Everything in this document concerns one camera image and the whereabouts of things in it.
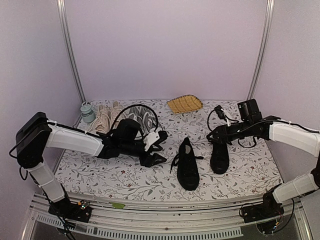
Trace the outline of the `beige sneaker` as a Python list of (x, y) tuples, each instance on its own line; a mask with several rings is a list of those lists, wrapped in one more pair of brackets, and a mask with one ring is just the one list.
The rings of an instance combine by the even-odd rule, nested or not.
[(126, 114), (120, 113), (124, 107), (118, 102), (114, 101), (111, 112), (110, 112), (110, 121), (111, 124), (114, 124), (113, 127), (116, 128), (121, 120), (124, 120), (127, 118)]
[(105, 105), (99, 105), (96, 119), (89, 125), (87, 132), (107, 134), (111, 127), (110, 109)]

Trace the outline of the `pale green small jar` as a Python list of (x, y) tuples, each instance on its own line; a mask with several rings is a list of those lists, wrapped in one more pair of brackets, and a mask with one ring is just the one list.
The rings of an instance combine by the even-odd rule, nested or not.
[(93, 110), (92, 105), (84, 101), (80, 106), (81, 117), (83, 121), (87, 124), (92, 123), (96, 119), (95, 112)]

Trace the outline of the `grey sneaker left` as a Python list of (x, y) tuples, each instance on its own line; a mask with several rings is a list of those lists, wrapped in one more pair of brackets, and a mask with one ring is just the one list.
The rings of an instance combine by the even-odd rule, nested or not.
[(141, 126), (144, 125), (147, 111), (143, 104), (130, 105), (124, 109), (124, 113), (127, 119), (132, 119), (138, 122)]

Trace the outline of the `grey sneaker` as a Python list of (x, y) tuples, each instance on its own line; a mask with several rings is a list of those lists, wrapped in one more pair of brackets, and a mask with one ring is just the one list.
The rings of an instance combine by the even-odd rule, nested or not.
[(144, 125), (147, 111), (143, 104), (130, 105), (124, 109), (124, 113), (127, 119), (132, 119), (138, 122), (141, 126)]
[(142, 117), (143, 128), (148, 133), (157, 131), (161, 125), (159, 123), (159, 119), (156, 112), (152, 108), (144, 104), (142, 104), (140, 107), (140, 115)]

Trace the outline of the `floral tablecloth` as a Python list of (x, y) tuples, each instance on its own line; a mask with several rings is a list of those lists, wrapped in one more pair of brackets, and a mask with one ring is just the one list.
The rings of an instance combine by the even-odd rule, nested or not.
[[(124, 108), (146, 105), (155, 111), (160, 128), (168, 133), (160, 152), (167, 161), (153, 167), (143, 167), (139, 159), (132, 156), (98, 159), (67, 150), (55, 176), (68, 192), (133, 201), (194, 202), (261, 195), (282, 182), (263, 139), (253, 142), (248, 137), (233, 141), (228, 146), (230, 164), (227, 172), (215, 174), (212, 171), (212, 145), (207, 140), (207, 134), (223, 124), (213, 109), (220, 105), (232, 119), (239, 120), (236, 101), (204, 100), (202, 109), (185, 114), (174, 114), (167, 101), (161, 99), (122, 100), (120, 104)], [(197, 160), (200, 180), (193, 191), (187, 191), (179, 184), (176, 167), (170, 171), (171, 162), (186, 137), (190, 139), (195, 155), (203, 157)]]

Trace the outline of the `grey sneaker right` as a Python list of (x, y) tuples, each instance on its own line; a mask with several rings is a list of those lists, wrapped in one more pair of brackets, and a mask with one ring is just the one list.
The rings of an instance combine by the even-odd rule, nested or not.
[(142, 117), (143, 128), (148, 133), (157, 131), (161, 125), (159, 123), (159, 119), (156, 112), (152, 108), (144, 104), (142, 104), (140, 107), (140, 115)]

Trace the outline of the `aluminium frame post right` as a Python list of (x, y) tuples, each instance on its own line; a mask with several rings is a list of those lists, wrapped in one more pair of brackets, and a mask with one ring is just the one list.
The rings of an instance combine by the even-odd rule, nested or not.
[(252, 79), (249, 86), (249, 91), (246, 97), (246, 100), (251, 100), (255, 96), (255, 92), (258, 86), (260, 73), (263, 66), (263, 61), (268, 45), (268, 39), (270, 36), (270, 31), (272, 28), (272, 20), (273, 20), (273, 13), (274, 13), (275, 1), (274, 0), (267, 0), (266, 1), (266, 9), (265, 9), (265, 17), (264, 23), (262, 28), (262, 36), (259, 45), (257, 60), (255, 63)]

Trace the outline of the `aluminium frame post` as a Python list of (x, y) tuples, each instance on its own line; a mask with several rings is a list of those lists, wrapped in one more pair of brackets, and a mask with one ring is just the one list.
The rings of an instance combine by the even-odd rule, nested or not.
[(265, 9), (265, 17), (264, 23), (262, 28), (262, 36), (259, 45), (257, 60), (255, 63), (252, 79), (249, 86), (249, 91), (246, 97), (246, 100), (251, 100), (255, 96), (255, 92), (258, 86), (260, 73), (263, 66), (263, 61), (268, 45), (268, 39), (270, 36), (270, 31), (272, 28), (272, 20), (273, 20), (273, 13), (274, 13), (275, 1), (274, 0), (267, 0), (266, 1), (266, 9)]
[(75, 87), (76, 87), (80, 101), (85, 102), (86, 97), (85, 97), (85, 92), (81, 83), (81, 79), (80, 79), (80, 75), (79, 75), (79, 71), (76, 63), (76, 58), (75, 58), (75, 54), (72, 46), (65, 1), (57, 0), (56, 2), (57, 2), (57, 9), (58, 9), (59, 19), (61, 24), (61, 30), (64, 38), (68, 60), (71, 67), (71, 72), (75, 82)]

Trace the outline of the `aluminium frame post left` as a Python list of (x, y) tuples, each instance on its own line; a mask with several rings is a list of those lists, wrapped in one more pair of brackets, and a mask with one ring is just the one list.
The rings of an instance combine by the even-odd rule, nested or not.
[(71, 67), (71, 72), (75, 82), (75, 87), (76, 87), (80, 101), (85, 102), (86, 97), (85, 97), (85, 92), (81, 83), (81, 79), (80, 79), (80, 75), (79, 75), (79, 71), (76, 63), (76, 58), (75, 58), (75, 54), (72, 46), (65, 1), (57, 0), (56, 2), (57, 2), (57, 9), (58, 9), (59, 19), (61, 24), (61, 30), (64, 38), (68, 60)]

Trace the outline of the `beige sneaker left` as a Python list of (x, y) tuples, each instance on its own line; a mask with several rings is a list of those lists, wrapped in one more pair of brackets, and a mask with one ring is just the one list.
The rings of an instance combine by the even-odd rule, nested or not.
[(107, 134), (111, 127), (110, 109), (105, 105), (99, 105), (96, 119), (89, 125), (87, 132)]

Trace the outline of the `green tape piece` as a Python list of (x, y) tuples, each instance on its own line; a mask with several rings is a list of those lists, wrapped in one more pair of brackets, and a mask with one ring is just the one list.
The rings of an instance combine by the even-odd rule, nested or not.
[(123, 209), (125, 207), (125, 204), (120, 202), (109, 202), (111, 206), (115, 209)]

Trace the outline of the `aluminium front rail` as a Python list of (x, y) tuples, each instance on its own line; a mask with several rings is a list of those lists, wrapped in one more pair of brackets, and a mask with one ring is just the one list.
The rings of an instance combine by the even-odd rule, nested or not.
[[(287, 201), (276, 233), (267, 234), (271, 218), (246, 223), (239, 212), (262, 196), (205, 201), (137, 201), (70, 193), (87, 200), (89, 222), (71, 221), (69, 239), (98, 240), (311, 240), (313, 235), (299, 200)], [(110, 202), (125, 204), (123, 209)]]

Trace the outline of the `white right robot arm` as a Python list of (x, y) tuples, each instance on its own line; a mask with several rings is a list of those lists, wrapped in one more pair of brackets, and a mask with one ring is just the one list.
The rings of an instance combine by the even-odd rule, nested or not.
[[(227, 145), (246, 137), (284, 143), (319, 158), (320, 132), (318, 130), (309, 129), (273, 115), (263, 117), (255, 99), (240, 102), (237, 107), (240, 121), (231, 119), (220, 105), (214, 108), (218, 117), (226, 121), (226, 124), (217, 126), (206, 136), (213, 146), (210, 166), (215, 174), (224, 174), (229, 167)], [(245, 223), (280, 216), (284, 213), (282, 207), (284, 202), (304, 197), (319, 188), (320, 166), (317, 164), (310, 173), (271, 188), (263, 195), (262, 203), (243, 207), (239, 215)]]

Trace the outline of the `black front canvas sneaker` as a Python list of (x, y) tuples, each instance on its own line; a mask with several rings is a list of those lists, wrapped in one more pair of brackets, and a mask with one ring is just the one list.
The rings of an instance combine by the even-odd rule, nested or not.
[(170, 172), (177, 167), (177, 180), (186, 191), (194, 191), (198, 187), (200, 175), (196, 160), (203, 159), (202, 156), (195, 156), (190, 139), (185, 137), (171, 162)]

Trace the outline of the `beige sneaker right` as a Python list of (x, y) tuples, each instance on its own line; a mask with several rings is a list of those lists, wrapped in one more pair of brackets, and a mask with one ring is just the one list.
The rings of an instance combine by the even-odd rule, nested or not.
[(127, 118), (126, 114), (120, 113), (124, 107), (118, 102), (114, 101), (111, 112), (110, 112), (110, 121), (111, 124), (114, 124), (113, 127), (116, 128), (121, 120), (124, 120)]

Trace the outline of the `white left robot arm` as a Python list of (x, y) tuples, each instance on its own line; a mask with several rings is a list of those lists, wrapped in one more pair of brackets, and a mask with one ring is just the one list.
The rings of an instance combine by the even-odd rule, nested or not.
[(44, 112), (37, 112), (17, 132), (16, 144), (9, 153), (16, 152), (14, 159), (43, 190), (50, 214), (87, 223), (92, 213), (90, 203), (86, 200), (78, 203), (70, 201), (64, 187), (45, 164), (45, 148), (77, 151), (100, 159), (133, 156), (139, 159), (141, 166), (148, 168), (166, 162), (166, 158), (158, 152), (162, 150), (160, 144), (168, 137), (167, 132), (154, 130), (138, 137), (141, 133), (141, 125), (130, 118), (120, 120), (117, 127), (108, 133), (92, 134), (51, 122)]

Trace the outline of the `black canvas sneaker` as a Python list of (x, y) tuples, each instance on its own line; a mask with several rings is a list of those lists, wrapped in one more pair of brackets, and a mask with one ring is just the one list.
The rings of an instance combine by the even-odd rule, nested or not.
[(196, 160), (203, 159), (202, 156), (195, 156), (190, 139), (185, 137), (171, 162), (170, 172), (177, 167), (177, 180), (186, 191), (194, 191), (198, 187), (200, 175)]
[(209, 143), (212, 144), (210, 167), (215, 174), (222, 175), (228, 170), (230, 165), (228, 145), (231, 146), (232, 143), (216, 143), (213, 141)]

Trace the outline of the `woven bamboo tray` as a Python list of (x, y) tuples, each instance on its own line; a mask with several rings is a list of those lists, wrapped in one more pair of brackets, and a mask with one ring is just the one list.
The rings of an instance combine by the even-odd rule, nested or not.
[(198, 111), (203, 107), (202, 101), (192, 94), (179, 96), (169, 100), (167, 105), (174, 114), (190, 113)]

